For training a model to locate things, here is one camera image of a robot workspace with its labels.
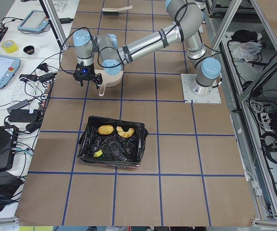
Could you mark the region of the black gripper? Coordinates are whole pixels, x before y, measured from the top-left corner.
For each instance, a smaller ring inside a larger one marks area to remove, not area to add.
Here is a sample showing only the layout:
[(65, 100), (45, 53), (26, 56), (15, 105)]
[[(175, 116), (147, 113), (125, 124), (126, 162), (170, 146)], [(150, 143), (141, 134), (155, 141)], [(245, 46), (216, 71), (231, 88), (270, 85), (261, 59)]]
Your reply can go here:
[(94, 64), (85, 66), (83, 62), (76, 65), (73, 77), (79, 82), (80, 86), (84, 86), (84, 80), (93, 81), (96, 84), (96, 88), (99, 89), (103, 83), (102, 74), (96, 74), (94, 70)]

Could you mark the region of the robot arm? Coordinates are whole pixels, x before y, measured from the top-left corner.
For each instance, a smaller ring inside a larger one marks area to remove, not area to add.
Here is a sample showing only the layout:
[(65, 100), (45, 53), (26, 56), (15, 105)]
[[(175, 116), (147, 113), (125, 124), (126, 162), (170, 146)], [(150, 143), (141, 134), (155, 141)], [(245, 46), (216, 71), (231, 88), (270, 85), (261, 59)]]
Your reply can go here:
[(203, 20), (201, 1), (167, 0), (165, 8), (172, 19), (171, 25), (122, 47), (117, 46), (114, 34), (93, 36), (87, 28), (75, 31), (73, 41), (77, 65), (74, 79), (80, 83), (91, 80), (97, 86), (102, 84), (102, 76), (94, 69), (95, 53), (102, 60), (104, 72), (114, 76), (121, 73), (123, 65), (174, 43), (185, 43), (187, 57), (197, 72), (190, 89), (198, 96), (208, 95), (212, 88), (217, 87), (215, 80), (220, 75), (221, 64), (206, 54), (206, 46), (199, 33)]

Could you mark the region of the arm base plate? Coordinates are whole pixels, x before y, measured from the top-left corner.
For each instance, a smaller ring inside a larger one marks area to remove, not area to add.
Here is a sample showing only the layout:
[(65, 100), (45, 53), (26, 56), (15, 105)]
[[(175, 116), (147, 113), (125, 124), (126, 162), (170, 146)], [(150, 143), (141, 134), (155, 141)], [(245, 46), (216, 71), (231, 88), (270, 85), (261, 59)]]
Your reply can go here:
[(181, 74), (184, 103), (220, 104), (216, 80), (212, 86), (203, 87), (196, 82), (196, 74)]

